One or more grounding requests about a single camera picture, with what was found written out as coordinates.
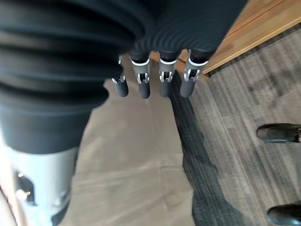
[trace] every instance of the striped carpet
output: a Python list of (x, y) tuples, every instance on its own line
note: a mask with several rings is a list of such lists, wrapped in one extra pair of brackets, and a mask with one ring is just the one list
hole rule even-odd
[(269, 207), (301, 200), (301, 145), (265, 144), (255, 131), (301, 124), (301, 24), (210, 75), (189, 99), (171, 96), (196, 226), (271, 225)]

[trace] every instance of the black shoe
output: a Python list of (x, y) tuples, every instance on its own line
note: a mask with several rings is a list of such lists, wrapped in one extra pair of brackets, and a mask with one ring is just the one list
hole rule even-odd
[(256, 135), (269, 143), (299, 143), (301, 125), (290, 123), (274, 123), (260, 126)]
[(268, 218), (275, 225), (301, 225), (301, 205), (272, 207), (268, 210)]

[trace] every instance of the wooden desk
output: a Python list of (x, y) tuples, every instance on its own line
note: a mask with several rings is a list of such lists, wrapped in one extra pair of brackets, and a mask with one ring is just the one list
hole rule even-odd
[[(299, 22), (301, 0), (249, 0), (203, 73), (208, 73)], [(158, 61), (158, 53), (152, 53), (151, 58)], [(184, 50), (177, 65), (179, 71), (184, 71), (187, 58), (188, 52)]]

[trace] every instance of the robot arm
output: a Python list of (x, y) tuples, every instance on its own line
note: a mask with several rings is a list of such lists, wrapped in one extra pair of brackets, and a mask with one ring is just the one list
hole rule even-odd
[(1, 129), (16, 196), (33, 225), (58, 225), (71, 197), (78, 147), (93, 108), (130, 52), (142, 98), (149, 54), (160, 51), (167, 97), (181, 50), (192, 49), (181, 94), (188, 97), (246, 0), (3, 0), (0, 3)]

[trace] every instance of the floor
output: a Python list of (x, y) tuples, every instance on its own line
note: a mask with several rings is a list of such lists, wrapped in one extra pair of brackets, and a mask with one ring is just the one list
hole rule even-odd
[[(255, 134), (301, 124), (300, 37), (298, 24), (212, 71), (189, 99), (173, 92), (196, 226), (268, 226), (269, 207), (301, 200), (301, 146)], [(180, 84), (175, 76), (174, 90)]]

